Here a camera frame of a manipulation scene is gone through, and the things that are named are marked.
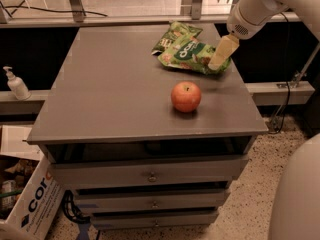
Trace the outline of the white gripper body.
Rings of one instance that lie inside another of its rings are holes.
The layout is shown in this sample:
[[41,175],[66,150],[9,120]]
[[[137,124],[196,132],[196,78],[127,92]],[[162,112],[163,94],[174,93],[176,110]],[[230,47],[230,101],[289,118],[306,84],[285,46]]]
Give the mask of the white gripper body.
[[252,38],[276,14],[287,9],[280,0],[239,0],[227,20],[227,30],[240,40]]

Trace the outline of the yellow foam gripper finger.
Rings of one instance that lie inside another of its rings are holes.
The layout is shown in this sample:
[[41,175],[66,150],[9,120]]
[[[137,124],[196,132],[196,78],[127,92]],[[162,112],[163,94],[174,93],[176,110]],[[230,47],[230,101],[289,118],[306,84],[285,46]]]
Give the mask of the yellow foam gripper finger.
[[214,54],[212,55],[208,67],[211,70],[218,70],[220,66],[237,50],[239,39],[228,34],[221,38]]

